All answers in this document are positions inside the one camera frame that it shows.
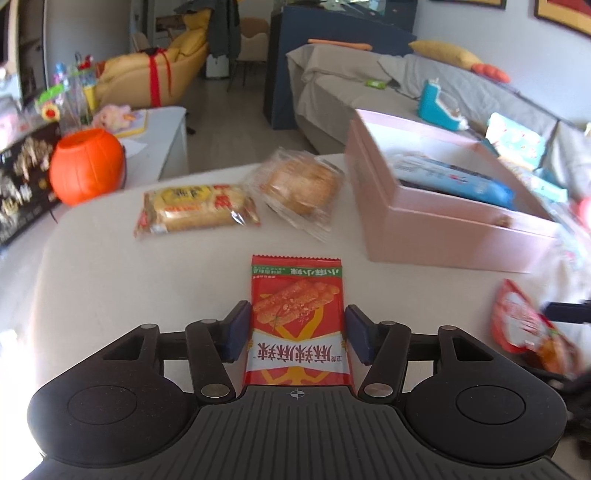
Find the red snack package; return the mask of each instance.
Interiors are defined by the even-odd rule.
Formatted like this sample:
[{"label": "red snack package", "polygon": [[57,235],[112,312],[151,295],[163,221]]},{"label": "red snack package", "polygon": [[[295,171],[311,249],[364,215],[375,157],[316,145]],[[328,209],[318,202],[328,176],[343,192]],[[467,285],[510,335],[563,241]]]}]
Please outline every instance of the red snack package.
[{"label": "red snack package", "polygon": [[503,350],[524,355],[533,367],[561,375],[579,373],[577,347],[535,311],[511,280],[505,279],[496,295],[491,331]]},{"label": "red snack package", "polygon": [[337,259],[252,257],[245,385],[351,385]]}]

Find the picture frame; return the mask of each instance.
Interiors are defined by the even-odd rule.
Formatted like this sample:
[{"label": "picture frame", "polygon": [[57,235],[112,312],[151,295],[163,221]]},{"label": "picture frame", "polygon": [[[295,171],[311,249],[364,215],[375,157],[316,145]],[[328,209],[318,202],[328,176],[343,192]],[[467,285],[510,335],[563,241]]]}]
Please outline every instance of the picture frame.
[{"label": "picture frame", "polygon": [[591,7],[585,0],[535,0],[534,15],[591,37]]},{"label": "picture frame", "polygon": [[505,10],[507,0],[431,0],[433,2],[445,2],[450,4],[480,5],[481,7],[492,7]]}]

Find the plastic bag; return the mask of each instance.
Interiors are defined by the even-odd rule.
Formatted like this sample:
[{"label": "plastic bag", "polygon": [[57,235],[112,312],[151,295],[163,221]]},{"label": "plastic bag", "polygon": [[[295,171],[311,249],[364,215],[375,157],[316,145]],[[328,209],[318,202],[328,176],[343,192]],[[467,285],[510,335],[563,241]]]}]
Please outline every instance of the plastic bag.
[{"label": "plastic bag", "polygon": [[255,204],[238,185],[196,185],[150,190],[134,235],[220,225],[259,225]]},{"label": "plastic bag", "polygon": [[280,148],[249,175],[245,185],[294,227],[324,241],[344,178],[341,169],[321,157]]},{"label": "plastic bag", "polygon": [[491,332],[509,353],[524,356],[532,367],[575,377],[582,372],[580,352],[511,280],[499,289],[492,312]]},{"label": "plastic bag", "polygon": [[342,272],[335,258],[252,257],[245,385],[352,385]]}]

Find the pink box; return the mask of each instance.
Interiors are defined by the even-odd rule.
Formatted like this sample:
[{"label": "pink box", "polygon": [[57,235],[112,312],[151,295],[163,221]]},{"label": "pink box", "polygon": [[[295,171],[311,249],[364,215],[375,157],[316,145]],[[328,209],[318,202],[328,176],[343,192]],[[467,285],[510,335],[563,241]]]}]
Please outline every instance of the pink box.
[{"label": "pink box", "polygon": [[[498,179],[519,211],[401,185],[386,158],[411,151]],[[372,261],[528,273],[556,241],[558,225],[478,140],[357,110],[345,157]]]}]

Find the snack bar package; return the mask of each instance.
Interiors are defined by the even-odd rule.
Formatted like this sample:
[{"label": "snack bar package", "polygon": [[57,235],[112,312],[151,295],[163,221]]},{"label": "snack bar package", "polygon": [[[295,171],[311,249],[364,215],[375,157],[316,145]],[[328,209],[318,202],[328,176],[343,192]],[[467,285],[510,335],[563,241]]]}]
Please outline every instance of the snack bar package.
[{"label": "snack bar package", "polygon": [[535,368],[575,377],[581,373],[580,352],[511,280],[499,289],[492,312],[494,340],[509,353],[524,356]]},{"label": "snack bar package", "polygon": [[351,385],[340,260],[252,257],[245,385]]},{"label": "snack bar package", "polygon": [[169,187],[144,193],[135,236],[220,225],[259,224],[255,204],[239,185]]}]

